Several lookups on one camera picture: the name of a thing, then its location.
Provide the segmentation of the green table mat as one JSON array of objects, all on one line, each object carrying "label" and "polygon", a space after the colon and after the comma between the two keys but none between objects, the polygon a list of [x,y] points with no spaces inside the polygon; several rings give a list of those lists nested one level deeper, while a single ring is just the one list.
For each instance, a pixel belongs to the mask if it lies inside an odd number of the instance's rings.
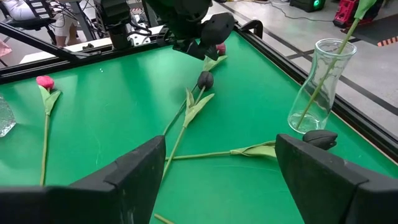
[{"label": "green table mat", "polygon": [[158,134],[171,163],[154,211],[177,224],[303,224],[276,161],[226,151],[296,136],[299,85],[238,34],[216,66],[212,99],[182,131],[175,118],[200,60],[169,47],[55,73],[46,181],[66,185]]}]

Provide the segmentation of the square clear glass vase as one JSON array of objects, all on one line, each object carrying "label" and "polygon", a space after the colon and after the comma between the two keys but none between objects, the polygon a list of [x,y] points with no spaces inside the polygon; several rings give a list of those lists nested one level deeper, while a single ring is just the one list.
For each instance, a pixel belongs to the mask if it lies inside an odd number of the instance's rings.
[{"label": "square clear glass vase", "polygon": [[0,95],[0,138],[16,125],[14,114],[5,98]]}]

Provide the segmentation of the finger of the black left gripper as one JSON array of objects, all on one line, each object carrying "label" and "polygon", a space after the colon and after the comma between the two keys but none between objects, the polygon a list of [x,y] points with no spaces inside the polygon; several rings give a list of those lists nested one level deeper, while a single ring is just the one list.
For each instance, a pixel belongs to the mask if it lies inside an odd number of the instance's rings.
[{"label": "finger of the black left gripper", "polygon": [[177,40],[173,47],[174,50],[185,53],[200,60],[205,59],[205,54],[199,48],[195,39]]},{"label": "finger of the black left gripper", "polygon": [[215,46],[215,45],[209,46],[209,47],[205,50],[205,55],[206,55],[208,58],[210,58],[210,59],[216,61],[216,60],[218,59],[218,57],[219,57],[219,55],[218,55],[218,50],[217,50],[216,46]]}]

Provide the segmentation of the tall clear glass vase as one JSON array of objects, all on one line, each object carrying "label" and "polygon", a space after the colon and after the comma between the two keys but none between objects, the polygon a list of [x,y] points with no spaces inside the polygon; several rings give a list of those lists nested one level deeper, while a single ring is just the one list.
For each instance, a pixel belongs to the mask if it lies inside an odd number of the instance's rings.
[{"label": "tall clear glass vase", "polygon": [[287,118],[294,131],[305,134],[325,128],[340,76],[356,52],[355,45],[339,39],[316,42],[309,76],[299,89]]}]

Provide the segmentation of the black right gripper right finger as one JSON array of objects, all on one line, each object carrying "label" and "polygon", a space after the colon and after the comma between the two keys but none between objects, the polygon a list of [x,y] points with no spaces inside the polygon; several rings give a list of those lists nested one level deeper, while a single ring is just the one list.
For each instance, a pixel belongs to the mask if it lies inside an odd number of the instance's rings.
[{"label": "black right gripper right finger", "polygon": [[398,224],[398,179],[288,134],[276,140],[280,170],[306,224]]}]

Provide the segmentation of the black labelled drawer unit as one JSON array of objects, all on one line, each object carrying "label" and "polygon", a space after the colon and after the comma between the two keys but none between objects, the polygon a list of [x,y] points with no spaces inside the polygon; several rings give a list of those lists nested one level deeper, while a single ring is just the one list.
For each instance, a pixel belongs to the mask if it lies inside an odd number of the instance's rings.
[{"label": "black labelled drawer unit", "polygon": [[53,18],[53,11],[47,0],[26,0],[37,17],[42,19]]}]

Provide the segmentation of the red portable power station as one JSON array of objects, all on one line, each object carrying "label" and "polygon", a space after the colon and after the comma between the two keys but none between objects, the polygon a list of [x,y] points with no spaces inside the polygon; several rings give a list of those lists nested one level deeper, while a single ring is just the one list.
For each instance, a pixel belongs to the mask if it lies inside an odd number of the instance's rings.
[{"label": "red portable power station", "polygon": [[[364,17],[359,24],[367,24],[373,21],[384,0],[376,0],[376,2],[366,11]],[[354,22],[354,15],[358,9],[360,0],[340,0],[338,10],[335,14],[333,24],[339,28],[347,28]]]}]

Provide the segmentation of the dark red artificial tulip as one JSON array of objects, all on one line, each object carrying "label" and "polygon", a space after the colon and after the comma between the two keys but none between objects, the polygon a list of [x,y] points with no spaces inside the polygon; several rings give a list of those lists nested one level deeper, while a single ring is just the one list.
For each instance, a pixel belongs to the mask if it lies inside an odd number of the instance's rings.
[{"label": "dark red artificial tulip", "polygon": [[359,0],[358,2],[358,8],[355,12],[354,15],[354,21],[352,23],[352,25],[349,27],[348,32],[346,33],[345,38],[341,41],[341,44],[339,45],[339,48],[335,54],[335,56],[332,56],[332,61],[329,64],[329,66],[326,69],[326,72],[324,74],[324,76],[322,76],[322,78],[320,79],[319,84],[317,85],[316,89],[314,89],[313,94],[311,95],[307,106],[305,107],[299,121],[297,122],[296,128],[298,129],[300,127],[300,125],[302,124],[305,115],[307,114],[307,112],[309,111],[312,103],[315,101],[315,98],[318,96],[323,83],[325,82],[325,80],[328,78],[329,73],[331,72],[331,70],[334,68],[337,60],[342,57],[342,52],[345,48],[345,45],[348,43],[349,38],[352,36],[355,28],[357,27],[357,25],[359,24],[360,20],[363,19],[365,13],[376,3],[377,0]]},{"label": "dark red artificial tulip", "polygon": [[[211,74],[211,70],[215,68],[222,60],[226,59],[226,46],[224,43],[219,44],[216,46],[218,50],[218,59],[216,61],[206,57],[204,64],[203,64],[203,69],[198,77],[197,83],[195,86],[190,90],[190,93],[193,93],[197,88],[200,89],[200,94],[202,94],[204,91],[209,90],[213,84],[214,84],[214,78],[213,75]],[[181,112],[183,111],[184,107],[187,105],[188,100],[184,100],[183,103],[181,104],[180,108],[176,112],[175,116],[172,118],[172,120],[166,125],[163,135],[166,135],[168,130],[171,128],[173,123],[177,120],[177,118],[180,116]]]}]

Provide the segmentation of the black hazard-edged floor mat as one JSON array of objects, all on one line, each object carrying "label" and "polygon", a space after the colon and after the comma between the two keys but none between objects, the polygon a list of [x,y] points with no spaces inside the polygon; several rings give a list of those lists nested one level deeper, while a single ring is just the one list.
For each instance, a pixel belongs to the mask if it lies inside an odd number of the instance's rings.
[{"label": "black hazard-edged floor mat", "polygon": [[360,22],[349,41],[354,43],[360,40],[377,47],[398,43],[398,14],[371,22]]}]

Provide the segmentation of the black diagonal frame strut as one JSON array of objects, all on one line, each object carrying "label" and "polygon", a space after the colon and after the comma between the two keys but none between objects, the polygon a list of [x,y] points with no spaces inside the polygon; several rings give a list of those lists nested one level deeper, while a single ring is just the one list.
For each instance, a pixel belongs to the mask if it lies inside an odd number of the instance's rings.
[{"label": "black diagonal frame strut", "polygon": [[16,39],[20,42],[23,42],[27,45],[40,49],[44,52],[50,53],[62,60],[67,60],[70,62],[93,56],[93,54],[72,52],[70,50],[57,47],[56,45],[49,44],[34,36],[26,34],[23,31],[17,30],[9,24],[3,22],[0,22],[0,33]]}]

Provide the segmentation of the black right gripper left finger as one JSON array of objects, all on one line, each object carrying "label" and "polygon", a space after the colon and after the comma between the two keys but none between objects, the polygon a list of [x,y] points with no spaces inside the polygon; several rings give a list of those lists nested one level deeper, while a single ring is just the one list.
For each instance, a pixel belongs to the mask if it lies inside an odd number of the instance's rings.
[{"label": "black right gripper left finger", "polygon": [[67,186],[0,187],[0,224],[149,224],[165,149],[159,135]]}]

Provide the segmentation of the black table frame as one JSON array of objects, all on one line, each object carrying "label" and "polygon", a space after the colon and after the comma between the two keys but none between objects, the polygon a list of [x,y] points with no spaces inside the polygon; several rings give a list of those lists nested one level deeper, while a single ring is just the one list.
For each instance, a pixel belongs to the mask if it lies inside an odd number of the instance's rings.
[{"label": "black table frame", "polygon": [[[284,72],[299,85],[303,85],[304,81],[308,77],[304,70],[290,62],[287,57],[278,53],[269,44],[265,43],[252,32],[240,31],[240,27],[240,24],[235,23],[233,32],[245,39],[252,46],[252,48],[263,54],[265,58],[277,66],[278,70]],[[131,47],[129,49],[116,51],[112,49],[111,44],[108,44],[105,46],[84,50],[82,51],[83,53],[93,54],[93,56],[72,62],[62,60],[55,56],[55,58],[41,59],[36,62],[29,62],[15,67],[6,67],[0,69],[0,85],[33,78],[43,73],[60,72],[75,67],[111,60],[114,58],[137,54],[139,52],[145,52],[158,48],[159,45],[155,41],[143,46]],[[359,134],[363,135],[364,138],[370,143],[374,144],[374,147],[376,147],[387,158],[393,162],[398,162],[398,137],[394,137],[393,134],[380,127],[380,125],[376,124],[375,121],[338,95],[335,97],[332,110],[334,114],[340,117],[341,120],[350,125]]]}]

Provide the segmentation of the black computer green lights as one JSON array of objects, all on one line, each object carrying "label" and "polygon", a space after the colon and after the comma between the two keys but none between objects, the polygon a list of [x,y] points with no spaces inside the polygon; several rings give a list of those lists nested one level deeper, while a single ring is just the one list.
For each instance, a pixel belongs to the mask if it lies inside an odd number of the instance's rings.
[{"label": "black computer green lights", "polygon": [[323,9],[326,0],[290,0],[289,5],[305,12],[320,11]]}]

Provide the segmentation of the person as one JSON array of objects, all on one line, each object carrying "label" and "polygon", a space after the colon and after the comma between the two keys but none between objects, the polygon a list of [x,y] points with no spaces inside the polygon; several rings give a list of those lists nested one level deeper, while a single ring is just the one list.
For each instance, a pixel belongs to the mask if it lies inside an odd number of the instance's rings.
[{"label": "person", "polygon": [[[10,17],[15,21],[29,21],[38,19],[26,0],[0,0]],[[55,42],[58,47],[79,44],[77,39],[76,20],[64,14],[56,14],[55,19]]]}]

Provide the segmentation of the pink artificial tulip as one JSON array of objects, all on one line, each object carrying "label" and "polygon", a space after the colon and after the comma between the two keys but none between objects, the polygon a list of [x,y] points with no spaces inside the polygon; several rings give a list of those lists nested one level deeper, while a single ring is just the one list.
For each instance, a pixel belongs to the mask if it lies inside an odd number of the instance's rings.
[{"label": "pink artificial tulip", "polygon": [[36,78],[36,83],[38,84],[43,104],[44,104],[44,141],[42,149],[42,163],[41,163],[41,173],[40,173],[40,185],[45,184],[46,175],[46,164],[47,164],[47,150],[48,150],[48,140],[49,140],[49,124],[50,116],[58,97],[61,95],[60,90],[54,90],[55,82],[54,79],[48,75],[38,76]]}]

